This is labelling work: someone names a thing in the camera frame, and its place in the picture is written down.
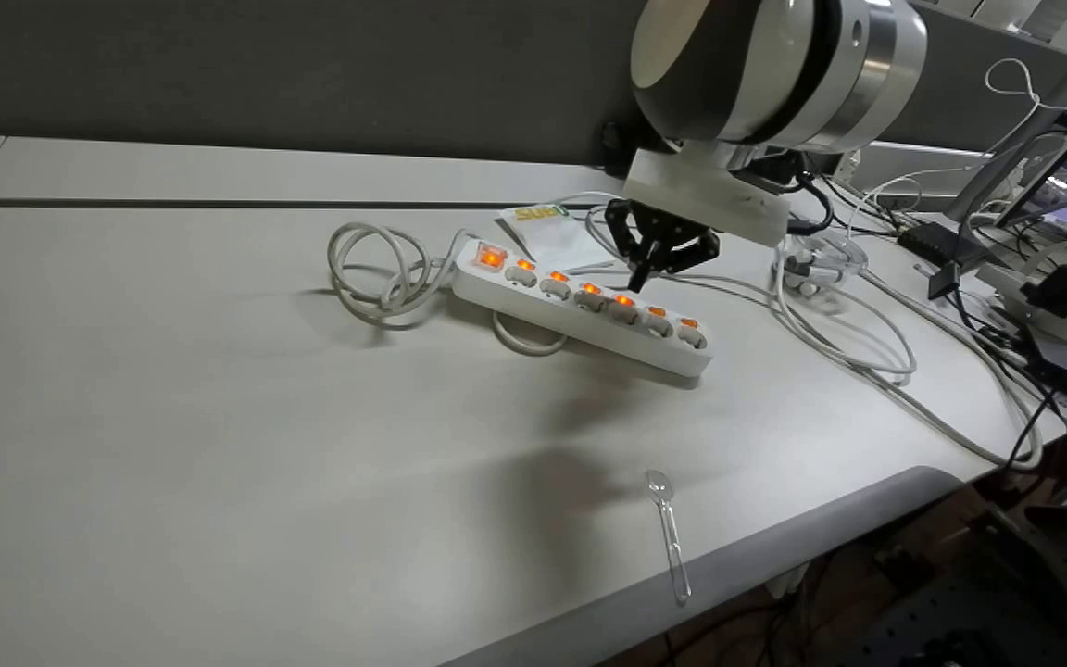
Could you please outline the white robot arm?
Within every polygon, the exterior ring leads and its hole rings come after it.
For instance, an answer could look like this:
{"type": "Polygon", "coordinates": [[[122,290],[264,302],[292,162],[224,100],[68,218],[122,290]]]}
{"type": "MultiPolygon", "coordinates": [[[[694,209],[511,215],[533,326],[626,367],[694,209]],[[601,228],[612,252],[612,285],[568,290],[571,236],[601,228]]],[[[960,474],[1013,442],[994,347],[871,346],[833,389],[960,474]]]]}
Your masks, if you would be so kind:
{"type": "Polygon", "coordinates": [[[765,152],[846,157],[885,133],[920,89],[930,25],[911,0],[649,0],[629,89],[658,147],[637,147],[605,209],[641,294],[738,234],[774,248],[787,209],[748,170],[765,152]]]}

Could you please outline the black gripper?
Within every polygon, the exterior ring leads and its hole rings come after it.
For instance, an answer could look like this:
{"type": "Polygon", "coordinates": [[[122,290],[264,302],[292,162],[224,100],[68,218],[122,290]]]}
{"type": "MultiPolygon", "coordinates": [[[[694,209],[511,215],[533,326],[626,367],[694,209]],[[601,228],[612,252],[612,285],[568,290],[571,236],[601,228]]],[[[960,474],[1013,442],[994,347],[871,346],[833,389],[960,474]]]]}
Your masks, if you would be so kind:
{"type": "Polygon", "coordinates": [[[626,290],[641,294],[658,274],[679,274],[717,255],[717,234],[637,201],[605,205],[606,234],[629,272],[626,290]]]}

